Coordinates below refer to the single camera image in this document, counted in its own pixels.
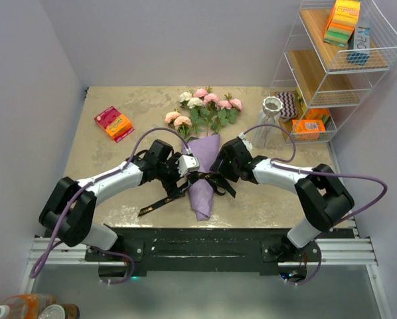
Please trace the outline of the pink white flower bunch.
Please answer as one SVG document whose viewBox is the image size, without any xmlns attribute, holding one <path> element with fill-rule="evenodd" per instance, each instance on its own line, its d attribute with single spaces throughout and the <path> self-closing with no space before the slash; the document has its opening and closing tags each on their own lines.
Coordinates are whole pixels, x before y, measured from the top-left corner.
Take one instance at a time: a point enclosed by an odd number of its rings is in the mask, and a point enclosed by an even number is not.
<svg viewBox="0 0 397 319">
<path fill-rule="evenodd" d="M 178 104 L 178 108 L 165 115 L 164 121 L 188 142 L 218 135 L 221 129 L 236 123 L 243 109 L 241 100 L 231 93 L 219 98 L 209 86 L 184 91 Z"/>
</svg>

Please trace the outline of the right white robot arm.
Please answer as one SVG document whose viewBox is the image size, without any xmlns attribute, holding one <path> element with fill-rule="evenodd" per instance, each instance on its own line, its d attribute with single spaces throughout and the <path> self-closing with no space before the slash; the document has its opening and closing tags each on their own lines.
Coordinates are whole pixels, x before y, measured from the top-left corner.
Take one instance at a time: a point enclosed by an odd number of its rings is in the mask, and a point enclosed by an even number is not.
<svg viewBox="0 0 397 319">
<path fill-rule="evenodd" d="M 270 254 L 280 261 L 297 261 L 307 244 L 333 228 L 355 206 L 354 199 L 328 165 L 278 164 L 265 156 L 252 157 L 249 144 L 242 138 L 226 142 L 210 170 L 233 182 L 242 179 L 271 185 L 298 196 L 305 217 L 270 248 Z"/>
</svg>

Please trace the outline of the purple wrapping paper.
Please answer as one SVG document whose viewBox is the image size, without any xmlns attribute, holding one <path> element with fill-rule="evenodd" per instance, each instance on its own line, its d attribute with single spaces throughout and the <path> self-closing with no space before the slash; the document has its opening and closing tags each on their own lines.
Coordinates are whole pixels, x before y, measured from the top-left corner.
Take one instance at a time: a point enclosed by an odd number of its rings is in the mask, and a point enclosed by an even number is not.
<svg viewBox="0 0 397 319">
<path fill-rule="evenodd" d="M 220 135 L 201 137 L 190 141 L 188 145 L 200 164 L 198 171 L 208 173 L 219 153 Z M 198 180 L 189 188 L 191 208 L 195 212 L 197 221 L 204 221 L 210 218 L 213 193 L 213 188 L 204 179 Z"/>
</svg>

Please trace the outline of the black gold-lettered ribbon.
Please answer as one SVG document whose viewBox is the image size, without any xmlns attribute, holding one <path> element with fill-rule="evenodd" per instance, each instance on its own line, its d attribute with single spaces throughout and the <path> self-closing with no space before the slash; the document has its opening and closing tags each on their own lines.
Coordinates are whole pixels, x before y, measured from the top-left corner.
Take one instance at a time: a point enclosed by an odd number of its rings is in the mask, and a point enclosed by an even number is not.
<svg viewBox="0 0 397 319">
<path fill-rule="evenodd" d="M 236 197 L 236 191 L 234 190 L 234 188 L 226 181 L 224 177 L 217 173 L 193 172 L 189 174 L 186 179 L 187 190 L 189 190 L 199 180 L 206 181 L 211 186 L 213 192 L 219 196 L 223 196 L 228 193 L 233 198 Z M 165 198 L 140 209 L 137 216 L 142 217 L 172 201 L 174 200 L 166 196 Z"/>
</svg>

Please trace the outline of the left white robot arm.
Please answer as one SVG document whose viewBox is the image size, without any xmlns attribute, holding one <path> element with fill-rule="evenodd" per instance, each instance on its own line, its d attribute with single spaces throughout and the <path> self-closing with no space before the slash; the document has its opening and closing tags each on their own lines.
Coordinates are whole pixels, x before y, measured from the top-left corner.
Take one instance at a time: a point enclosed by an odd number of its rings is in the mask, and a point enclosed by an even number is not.
<svg viewBox="0 0 397 319">
<path fill-rule="evenodd" d="M 174 152 L 170 144 L 155 140 L 149 149 L 104 173 L 79 180 L 62 178 L 48 198 L 39 223 L 69 247 L 80 243 L 96 247 L 109 261 L 116 261 L 123 255 L 123 239 L 109 226 L 93 221 L 96 207 L 154 179 L 162 183 L 168 196 L 176 197 L 181 192 L 178 180 L 197 168 L 198 159 L 191 152 Z"/>
</svg>

